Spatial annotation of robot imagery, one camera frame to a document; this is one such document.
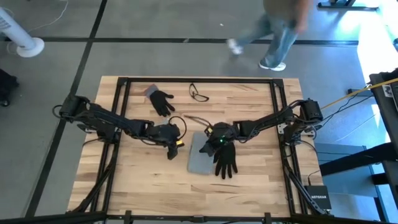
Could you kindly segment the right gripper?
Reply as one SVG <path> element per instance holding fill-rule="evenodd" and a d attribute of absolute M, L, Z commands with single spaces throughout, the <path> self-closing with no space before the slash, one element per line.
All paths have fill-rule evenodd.
<path fill-rule="evenodd" d="M 232 125 L 234 129 L 234 134 L 232 136 L 215 136 L 213 134 L 212 126 L 206 127 L 204 130 L 206 136 L 208 137 L 207 143 L 199 150 L 200 153 L 207 153 L 210 157 L 217 153 L 218 148 L 214 146 L 223 146 L 228 142 L 234 141 L 238 137 L 238 127 Z"/>

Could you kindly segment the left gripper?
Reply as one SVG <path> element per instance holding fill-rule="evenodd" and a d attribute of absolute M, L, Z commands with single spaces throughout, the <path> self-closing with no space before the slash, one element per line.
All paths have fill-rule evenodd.
<path fill-rule="evenodd" d="M 179 137 L 177 139 L 161 138 L 157 132 L 157 127 L 159 125 L 155 125 L 152 123 L 146 124 L 146 141 L 148 141 L 152 145 L 168 147 L 167 159 L 172 160 L 178 155 L 177 142 L 179 141 Z"/>

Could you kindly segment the grey plastic tool case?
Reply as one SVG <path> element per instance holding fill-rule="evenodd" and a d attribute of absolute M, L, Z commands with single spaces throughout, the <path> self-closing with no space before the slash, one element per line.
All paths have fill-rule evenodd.
<path fill-rule="evenodd" d="M 211 175 L 213 173 L 214 156 L 210 157 L 206 152 L 200 152 L 200 149 L 205 146 L 207 140 L 208 137 L 205 133 L 193 133 L 187 165 L 189 173 L 200 175 Z"/>

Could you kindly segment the black work glove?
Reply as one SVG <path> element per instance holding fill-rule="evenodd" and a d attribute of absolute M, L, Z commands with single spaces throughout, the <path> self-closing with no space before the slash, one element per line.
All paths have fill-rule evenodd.
<path fill-rule="evenodd" d="M 152 106 L 156 110 L 159 116 L 167 117 L 171 115 L 171 112 L 175 111 L 175 108 L 167 101 L 173 99 L 173 95 L 169 95 L 163 91 L 156 90 L 150 94 L 149 99 Z"/>
<path fill-rule="evenodd" d="M 232 178 L 233 173 L 238 173 L 236 164 L 236 148 L 234 142 L 229 142 L 218 150 L 213 162 L 216 164 L 215 175 L 221 176 L 222 179 L 226 177 Z"/>

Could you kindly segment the black-framed safety glasses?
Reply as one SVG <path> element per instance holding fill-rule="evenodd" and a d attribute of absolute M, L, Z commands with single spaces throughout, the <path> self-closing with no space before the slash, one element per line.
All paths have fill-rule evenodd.
<path fill-rule="evenodd" d="M 190 96 L 198 102 L 207 102 L 210 99 L 209 97 L 200 94 L 194 83 L 190 84 L 188 92 Z"/>

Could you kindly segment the person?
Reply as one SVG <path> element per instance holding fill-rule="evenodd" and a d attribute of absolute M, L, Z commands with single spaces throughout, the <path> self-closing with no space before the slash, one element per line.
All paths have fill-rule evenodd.
<path fill-rule="evenodd" d="M 228 39 L 232 54 L 240 55 L 244 47 L 257 39 L 273 35 L 259 67 L 275 72 L 286 68 L 284 59 L 300 32 L 307 28 L 313 0 L 262 0 L 263 15 L 247 34 L 237 39 Z"/>

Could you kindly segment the black bag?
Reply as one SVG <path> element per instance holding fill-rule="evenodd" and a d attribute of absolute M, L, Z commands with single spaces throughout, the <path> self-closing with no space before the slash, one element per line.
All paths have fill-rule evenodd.
<path fill-rule="evenodd" d="M 12 76 L 0 68 L 0 106 L 10 105 L 9 95 L 19 86 L 17 77 Z"/>

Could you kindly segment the white tower fan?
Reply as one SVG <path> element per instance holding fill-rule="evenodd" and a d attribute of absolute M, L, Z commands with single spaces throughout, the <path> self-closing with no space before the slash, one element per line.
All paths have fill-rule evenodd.
<path fill-rule="evenodd" d="M 31 37 L 2 7 L 0 7 L 0 32 L 17 45 L 16 52 L 21 57 L 35 57 L 45 47 L 42 39 Z"/>

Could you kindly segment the black stand base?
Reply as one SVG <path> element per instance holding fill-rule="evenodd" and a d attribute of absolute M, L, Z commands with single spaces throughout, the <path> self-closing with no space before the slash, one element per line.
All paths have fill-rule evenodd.
<path fill-rule="evenodd" d="M 360 2 L 359 0 L 327 0 L 319 2 L 319 9 L 345 9 L 350 11 L 375 11 L 379 9 L 380 4 Z"/>

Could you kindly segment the black metal table frame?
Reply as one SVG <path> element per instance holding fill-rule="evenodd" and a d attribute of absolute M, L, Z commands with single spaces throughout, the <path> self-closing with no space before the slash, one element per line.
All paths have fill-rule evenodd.
<path fill-rule="evenodd" d="M 188 89 L 194 83 L 207 102 L 195 101 Z M 102 77 L 95 102 L 127 118 L 157 119 L 144 90 L 151 84 L 174 95 L 179 113 L 204 116 L 211 121 L 247 119 L 269 114 L 301 95 L 296 79 Z M 187 171 L 190 143 L 199 124 L 189 121 L 185 146 L 168 160 L 162 147 L 148 146 L 124 133 L 116 146 L 118 160 L 113 181 L 97 195 L 96 211 L 110 220 L 207 222 L 312 222 L 327 214 L 303 188 L 294 184 L 309 168 L 316 168 L 315 153 L 300 146 L 296 155 L 283 155 L 276 128 L 236 146 L 239 174 L 222 179 Z"/>

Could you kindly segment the black Netgear network switch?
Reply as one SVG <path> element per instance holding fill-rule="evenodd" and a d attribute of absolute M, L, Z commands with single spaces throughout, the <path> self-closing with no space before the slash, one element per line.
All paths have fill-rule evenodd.
<path fill-rule="evenodd" d="M 330 197 L 325 185 L 306 185 L 305 189 L 312 200 L 323 210 L 331 210 Z"/>

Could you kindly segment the black workbench frame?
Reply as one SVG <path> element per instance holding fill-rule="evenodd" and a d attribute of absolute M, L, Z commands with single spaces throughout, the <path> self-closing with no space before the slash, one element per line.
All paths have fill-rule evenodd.
<path fill-rule="evenodd" d="M 384 172 L 372 175 L 372 181 L 376 185 L 390 186 L 398 208 L 398 68 L 371 74 L 369 78 L 369 91 L 373 93 L 391 141 L 322 164 L 320 171 L 322 175 L 331 175 L 380 162 Z"/>

